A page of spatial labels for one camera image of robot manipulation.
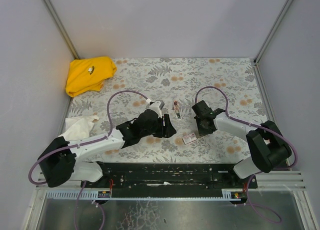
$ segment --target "gray wall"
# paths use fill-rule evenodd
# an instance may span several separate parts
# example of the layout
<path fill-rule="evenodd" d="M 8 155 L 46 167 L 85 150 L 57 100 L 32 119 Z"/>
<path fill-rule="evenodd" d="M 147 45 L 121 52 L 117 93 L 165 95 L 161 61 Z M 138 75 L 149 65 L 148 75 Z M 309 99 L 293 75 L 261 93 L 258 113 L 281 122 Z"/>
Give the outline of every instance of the gray wall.
<path fill-rule="evenodd" d="M 20 229 L 28 171 L 57 136 L 71 55 L 41 0 L 0 0 L 0 229 Z"/>
<path fill-rule="evenodd" d="M 82 58 L 255 57 L 285 0 L 52 0 Z"/>
<path fill-rule="evenodd" d="M 320 220 L 320 5 L 295 0 L 260 62 L 280 129 L 299 153 L 302 171 Z"/>

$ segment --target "white cloth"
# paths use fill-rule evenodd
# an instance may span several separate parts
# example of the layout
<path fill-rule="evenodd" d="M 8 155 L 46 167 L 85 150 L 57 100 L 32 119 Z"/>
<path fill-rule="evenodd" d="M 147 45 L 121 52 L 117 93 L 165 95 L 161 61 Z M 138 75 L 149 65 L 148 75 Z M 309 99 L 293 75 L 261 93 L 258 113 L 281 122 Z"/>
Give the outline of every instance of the white cloth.
<path fill-rule="evenodd" d="M 98 119 L 97 115 L 66 118 L 65 132 L 60 136 L 66 141 L 88 138 L 95 125 L 93 121 Z"/>

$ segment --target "floral pattern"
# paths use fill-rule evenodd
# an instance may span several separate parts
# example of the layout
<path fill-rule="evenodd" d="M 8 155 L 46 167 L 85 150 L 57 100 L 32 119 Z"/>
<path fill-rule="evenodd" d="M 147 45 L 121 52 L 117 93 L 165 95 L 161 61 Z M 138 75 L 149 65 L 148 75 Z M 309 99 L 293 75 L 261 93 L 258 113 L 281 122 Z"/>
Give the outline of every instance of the floral pattern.
<path fill-rule="evenodd" d="M 177 133 L 169 139 L 148 136 L 136 145 L 106 151 L 88 161 L 236 163 L 250 155 L 245 141 L 221 131 L 187 145 L 182 141 L 184 135 L 197 131 L 192 106 L 196 92 L 205 86 L 215 86 L 226 93 L 231 115 L 258 123 L 267 120 L 248 58 L 129 58 L 114 62 L 117 65 L 114 77 L 105 81 L 100 92 L 75 97 L 68 117 L 97 114 L 100 119 L 90 134 L 107 132 L 109 98 L 120 90 L 135 90 L 151 100 L 164 101 L 162 112 L 170 115 Z M 225 108 L 223 96 L 212 89 L 202 91 L 198 100 L 204 100 L 212 109 Z M 174 101 L 180 105 L 181 120 L 173 111 Z M 113 126 L 137 117 L 147 107 L 139 95 L 117 95 L 110 105 Z"/>

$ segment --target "purple cable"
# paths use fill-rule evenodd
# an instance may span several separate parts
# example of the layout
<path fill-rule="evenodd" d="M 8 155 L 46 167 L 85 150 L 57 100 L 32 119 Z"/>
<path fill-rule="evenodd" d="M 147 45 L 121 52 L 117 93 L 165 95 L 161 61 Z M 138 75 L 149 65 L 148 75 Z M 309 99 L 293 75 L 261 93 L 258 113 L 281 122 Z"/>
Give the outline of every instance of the purple cable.
<path fill-rule="evenodd" d="M 73 224 L 74 224 L 74 227 L 75 227 L 75 230 L 79 230 L 78 227 L 77 227 L 77 222 L 76 222 L 76 211 L 77 211 L 77 206 L 78 206 L 78 201 L 79 201 L 79 198 L 81 196 L 81 193 L 82 191 L 85 189 L 85 186 L 86 186 L 87 182 L 84 181 L 83 182 L 83 185 L 82 185 L 82 188 L 76 198 L 76 201 L 75 201 L 75 207 L 74 207 L 74 212 L 73 212 Z M 105 220 L 106 220 L 106 216 L 105 216 L 105 212 L 104 212 L 104 209 L 101 207 L 100 204 L 94 202 L 96 206 L 98 206 L 102 212 L 102 223 L 101 223 L 101 226 L 99 228 L 99 230 L 101 230 L 103 227 L 104 227 L 104 224 L 105 224 Z"/>
<path fill-rule="evenodd" d="M 296 151 L 295 147 L 293 146 L 293 144 L 292 144 L 288 139 L 286 139 L 286 138 L 283 137 L 282 135 L 276 133 L 275 131 L 272 131 L 272 130 L 270 130 L 270 129 L 267 129 L 267 128 L 263 127 L 263 126 L 256 125 L 256 124 L 252 124 L 252 123 L 249 123 L 249 122 L 247 122 L 247 121 L 244 121 L 244 120 L 241 120 L 241 119 L 237 119 L 237 118 L 234 118 L 234 117 L 230 116 L 229 113 L 228 113 L 228 106 L 229 106 L 228 97 L 227 97 L 226 94 L 225 94 L 222 90 L 220 90 L 219 88 L 216 88 L 216 87 L 213 87 L 213 86 L 206 86 L 206 87 L 201 88 L 201 89 L 196 93 L 196 95 L 195 95 L 194 103 L 197 103 L 198 95 L 199 95 L 199 93 L 200 93 L 202 90 L 204 90 L 204 89 L 216 89 L 216 90 L 218 90 L 218 91 L 224 96 L 224 98 L 226 99 L 226 100 L 225 100 L 225 110 L 226 110 L 226 111 L 225 111 L 225 114 L 226 114 L 226 116 L 227 116 L 228 118 L 230 118 L 230 119 L 232 119 L 232 120 L 234 120 L 234 121 L 236 121 L 236 122 L 239 122 L 239 123 L 242 123 L 242 124 L 246 124 L 246 125 L 249 125 L 249 126 L 253 126 L 253 127 L 255 127 L 255 128 L 259 128 L 259 129 L 262 129 L 262 130 L 264 130 L 264 131 L 267 131 L 267 132 L 269 132 L 269 133 L 271 133 L 271 134 L 279 137 L 280 139 L 282 139 L 283 141 L 285 141 L 285 142 L 291 147 L 291 149 L 292 149 L 292 151 L 293 151 L 293 154 L 294 154 L 294 162 L 293 162 L 290 166 L 288 166 L 288 167 L 286 167 L 286 168 L 277 168 L 277 169 L 279 169 L 279 170 L 284 170 L 284 169 L 292 168 L 292 167 L 294 167 L 294 166 L 297 164 L 297 162 L 298 162 L 298 154 L 297 154 L 297 151 Z M 254 175 L 251 175 L 251 176 L 250 176 L 249 181 L 248 181 L 248 184 L 247 184 L 247 189 L 246 189 L 247 200 L 248 200 L 248 202 L 249 202 L 249 205 L 252 207 L 252 209 L 255 211 L 256 214 L 258 214 L 260 217 L 262 217 L 262 218 L 265 219 L 266 221 L 268 221 L 268 222 L 270 222 L 270 223 L 273 223 L 273 224 L 281 224 L 281 223 L 282 223 L 282 218 L 281 218 L 281 216 L 280 216 L 276 211 L 274 211 L 274 210 L 272 210 L 271 208 L 266 207 L 266 206 L 262 206 L 262 205 L 259 205 L 259 204 L 253 204 L 253 203 L 251 203 L 251 200 L 250 200 L 250 198 L 249 198 L 248 188 L 249 188 L 249 183 L 251 182 L 251 180 L 252 180 L 253 177 L 254 177 Z M 273 220 L 270 220 L 270 219 L 264 217 L 262 214 L 260 214 L 260 213 L 255 209 L 255 207 L 262 208 L 262 209 L 267 209 L 267 210 L 271 211 L 272 213 L 274 213 L 274 214 L 279 218 L 279 221 L 276 222 L 276 221 L 273 221 Z"/>
<path fill-rule="evenodd" d="M 119 92 L 113 94 L 113 95 L 110 97 L 110 99 L 109 99 L 109 101 L 108 101 L 108 103 L 107 103 L 107 105 L 106 105 L 106 110 L 107 110 L 106 112 L 107 112 L 107 116 L 108 116 L 109 123 L 110 123 L 110 130 L 109 130 L 109 132 L 108 132 L 108 135 L 107 135 L 107 136 L 103 136 L 102 138 L 99 138 L 99 139 L 96 139 L 96 140 L 88 141 L 88 142 L 85 142 L 85 143 L 80 143 L 79 146 L 85 146 L 85 145 L 88 145 L 88 144 L 94 144 L 94 143 L 100 142 L 100 141 L 102 141 L 102 140 L 105 140 L 105 139 L 107 139 L 107 138 L 110 136 L 110 134 L 111 134 L 111 132 L 112 132 L 112 129 L 113 129 L 113 124 L 112 124 L 112 120 L 111 120 L 111 116 L 110 116 L 110 112 L 109 112 L 110 102 L 111 102 L 111 100 L 112 100 L 116 95 L 121 94 L 121 93 L 135 93 L 135 94 L 141 95 L 141 96 L 144 97 L 145 99 L 148 99 L 145 95 L 143 95 L 143 94 L 141 94 L 141 93 L 139 93 L 139 92 L 137 92 L 137 91 L 133 91 L 133 90 L 122 90 L 122 91 L 119 91 Z M 30 168 L 29 173 L 28 173 L 28 179 L 29 179 L 29 181 L 30 181 L 32 184 L 34 184 L 34 185 L 46 184 L 46 181 L 44 181 L 44 182 L 36 182 L 36 181 L 34 181 L 34 180 L 32 179 L 32 173 L 33 173 L 33 171 L 35 170 L 36 166 L 37 166 L 41 161 L 43 161 L 44 159 L 50 157 L 52 154 L 58 153 L 58 152 L 60 152 L 60 151 L 66 150 L 66 149 L 75 148 L 75 147 L 78 147 L 78 145 L 77 145 L 77 144 L 74 144 L 74 145 L 70 145 L 70 146 L 58 148 L 58 149 L 56 149 L 56 150 L 53 150 L 53 151 L 50 152 L 50 153 L 47 153 L 47 154 L 43 155 L 43 156 L 42 156 L 41 158 L 39 158 L 39 159 L 33 164 L 33 166 Z"/>
<path fill-rule="evenodd" d="M 228 97 L 227 97 L 226 94 L 225 94 L 222 90 L 220 90 L 219 88 L 216 88 L 216 87 L 213 87 L 213 86 L 206 86 L 206 87 L 201 88 L 201 89 L 196 93 L 196 95 L 195 95 L 195 100 L 194 100 L 195 103 L 197 103 L 198 94 L 199 94 L 202 90 L 204 90 L 204 89 L 216 89 L 216 90 L 218 90 L 218 91 L 224 96 L 224 98 L 226 99 L 226 100 L 225 100 L 225 110 L 226 110 L 226 111 L 225 111 L 225 115 L 226 115 L 228 118 L 230 118 L 230 119 L 232 119 L 232 120 L 234 120 L 234 121 L 236 121 L 236 122 L 239 122 L 239 123 L 242 123 L 242 124 L 246 124 L 246 125 L 249 125 L 249 126 L 253 126 L 253 127 L 255 127 L 255 128 L 259 128 L 259 129 L 262 129 L 262 130 L 264 130 L 264 131 L 266 131 L 266 132 L 269 132 L 269 133 L 277 136 L 278 138 L 282 139 L 283 141 L 285 141 L 285 142 L 291 147 L 291 149 L 292 149 L 292 151 L 293 151 L 293 154 L 294 154 L 294 162 L 293 162 L 290 166 L 288 166 L 288 167 L 285 167 L 285 168 L 277 168 L 278 170 L 285 170 L 285 169 L 288 169 L 288 168 L 292 168 L 292 167 L 294 167 L 294 166 L 297 164 L 297 162 L 298 162 L 298 153 L 297 153 L 297 151 L 296 151 L 296 148 L 295 148 L 295 147 L 293 146 L 293 144 L 292 144 L 288 139 L 286 139 L 284 136 L 276 133 L 275 131 L 272 131 L 272 130 L 270 130 L 270 129 L 267 129 L 267 128 L 263 127 L 263 126 L 260 126 L 260 125 L 257 125 L 257 124 L 252 124 L 252 123 L 249 123 L 249 122 L 247 122 L 247 121 L 244 121 L 244 120 L 241 120 L 241 119 L 237 119 L 237 118 L 234 118 L 234 117 L 232 117 L 231 115 L 229 115 L 229 112 L 228 112 L 228 106 L 229 106 Z"/>

